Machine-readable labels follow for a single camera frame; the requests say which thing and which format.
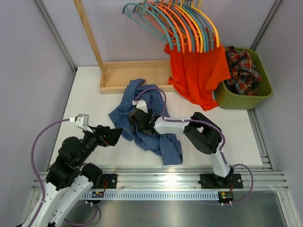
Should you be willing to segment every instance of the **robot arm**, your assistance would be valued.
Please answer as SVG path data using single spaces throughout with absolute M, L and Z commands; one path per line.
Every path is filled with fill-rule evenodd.
M 85 191 L 101 183 L 102 170 L 92 163 L 84 164 L 98 147 L 114 146 L 123 129 L 88 126 L 89 116 L 72 118 L 84 131 L 83 139 L 69 137 L 62 143 L 56 161 L 46 176 L 45 198 L 42 195 L 22 227 L 59 227 Z
M 220 133 L 209 125 L 190 122 L 190 120 L 206 122 L 221 130 L 217 125 L 199 112 L 194 113 L 191 117 L 166 117 L 163 119 L 159 115 L 153 115 L 152 110 L 147 109 L 146 103 L 143 100 L 137 102 L 139 105 L 128 116 L 133 132 L 138 130 L 149 135 L 165 133 L 185 135 L 197 150 L 208 155 L 214 169 L 216 181 L 222 185 L 229 183 L 233 174 L 233 168 L 224 163 L 219 151 L 219 145 L 222 142 Z

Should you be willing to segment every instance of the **gray wall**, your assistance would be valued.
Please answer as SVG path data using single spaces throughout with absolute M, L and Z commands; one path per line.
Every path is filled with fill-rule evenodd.
M 83 0 L 104 61 L 168 59 L 164 43 L 122 8 L 143 0 Z M 97 65 L 73 0 L 43 0 L 77 66 Z M 275 0 L 204 0 L 202 11 L 218 29 L 223 45 L 250 47 Z
M 303 1 L 284 1 L 257 52 L 273 96 L 256 110 L 276 170 L 284 171 L 303 223 Z
M 0 7 L 0 226 L 20 224 L 34 174 L 30 150 L 42 128 L 61 119 L 73 72 L 33 0 Z M 36 149 L 46 168 L 58 128 Z

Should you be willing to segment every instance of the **metallic floor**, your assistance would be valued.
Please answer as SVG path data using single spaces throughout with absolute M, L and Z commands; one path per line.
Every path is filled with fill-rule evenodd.
M 235 200 L 244 195 L 235 193 Z M 241 204 L 221 207 L 206 201 L 102 201 L 102 218 L 90 227 L 286 227 L 275 192 L 253 192 Z M 94 209 L 82 205 L 67 219 L 88 221 Z

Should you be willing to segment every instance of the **wooden tray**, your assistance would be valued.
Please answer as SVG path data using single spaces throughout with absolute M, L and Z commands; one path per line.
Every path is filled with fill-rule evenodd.
M 145 79 L 145 84 L 156 84 L 163 91 L 175 91 L 168 85 L 171 76 L 169 60 L 114 61 L 105 63 L 107 77 L 101 77 L 101 94 L 124 93 L 130 80 Z

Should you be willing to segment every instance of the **white table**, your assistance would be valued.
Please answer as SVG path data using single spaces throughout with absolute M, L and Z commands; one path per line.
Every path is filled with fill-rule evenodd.
M 66 106 L 64 118 L 89 114 L 89 124 L 113 127 L 108 114 L 121 102 L 123 94 L 101 95 L 99 93 L 100 70 L 96 66 L 79 67 L 71 94 Z M 246 110 L 224 110 L 219 107 L 204 112 L 200 106 L 194 105 L 180 96 L 177 92 L 168 92 L 167 108 L 171 117 L 191 116 L 201 112 L 217 124 L 226 137 L 223 150 L 226 159 L 231 164 L 243 163 L 250 167 L 262 166 L 257 143 Z M 51 164 L 58 156 L 58 150 L 64 139 L 70 136 L 83 138 L 83 132 L 74 124 L 64 122 L 61 125 Z M 208 167 L 210 162 L 207 155 L 197 151 L 185 136 L 178 135 L 183 152 L 183 164 L 178 168 Z M 96 165 L 144 168 L 163 167 L 160 156 L 151 151 L 144 151 L 135 142 L 129 142 L 123 137 L 115 147 L 98 147 L 87 159 Z

